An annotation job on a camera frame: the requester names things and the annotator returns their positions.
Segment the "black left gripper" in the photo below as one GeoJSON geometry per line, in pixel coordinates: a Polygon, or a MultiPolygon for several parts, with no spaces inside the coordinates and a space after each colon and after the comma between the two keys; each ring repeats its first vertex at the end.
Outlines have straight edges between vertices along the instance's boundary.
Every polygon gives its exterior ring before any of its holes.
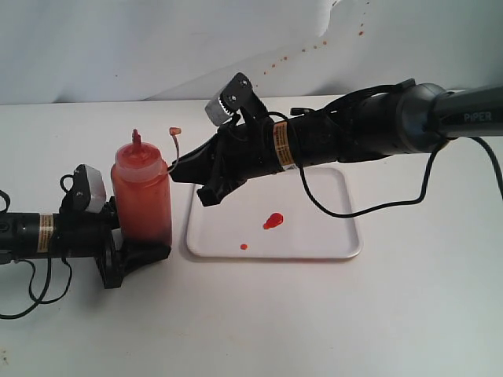
{"type": "Polygon", "coordinates": [[[99,214],[54,215],[53,256],[93,258],[104,288],[122,285],[128,274],[167,259],[171,246],[165,243],[122,242],[115,246],[112,231],[119,228],[115,197],[111,196],[99,214]]]}

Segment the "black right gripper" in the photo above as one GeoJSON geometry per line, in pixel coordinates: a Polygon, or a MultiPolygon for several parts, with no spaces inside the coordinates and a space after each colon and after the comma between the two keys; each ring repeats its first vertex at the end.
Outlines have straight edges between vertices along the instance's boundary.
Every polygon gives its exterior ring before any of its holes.
{"type": "Polygon", "coordinates": [[[280,112],[240,107],[231,123],[218,129],[218,140],[210,139],[179,158],[171,179],[203,185],[196,191],[202,205],[219,205],[248,179],[295,167],[291,128],[280,112]]]}

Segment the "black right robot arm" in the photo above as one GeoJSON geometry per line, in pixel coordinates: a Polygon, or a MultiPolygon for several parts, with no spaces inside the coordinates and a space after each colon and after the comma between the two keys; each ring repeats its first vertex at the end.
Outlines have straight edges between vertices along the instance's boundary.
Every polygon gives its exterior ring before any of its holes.
{"type": "Polygon", "coordinates": [[[485,145],[488,137],[502,134],[502,89],[453,92],[408,79],[282,115],[269,111],[250,79],[237,73],[205,112],[217,128],[215,135],[178,157],[171,178],[198,185],[200,201],[209,207],[249,179],[286,170],[401,154],[434,158],[459,137],[485,145]]]}

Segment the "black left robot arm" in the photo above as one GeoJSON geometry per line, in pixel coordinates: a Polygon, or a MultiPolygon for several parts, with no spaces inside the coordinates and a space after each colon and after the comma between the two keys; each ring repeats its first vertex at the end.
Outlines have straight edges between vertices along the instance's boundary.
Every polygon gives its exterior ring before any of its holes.
{"type": "Polygon", "coordinates": [[[171,248],[158,241],[123,240],[117,246],[113,232],[119,229],[115,202],[107,202],[95,214],[61,206],[54,214],[1,214],[1,263],[21,259],[93,258],[104,288],[122,285],[133,271],[166,259],[171,248]]]}

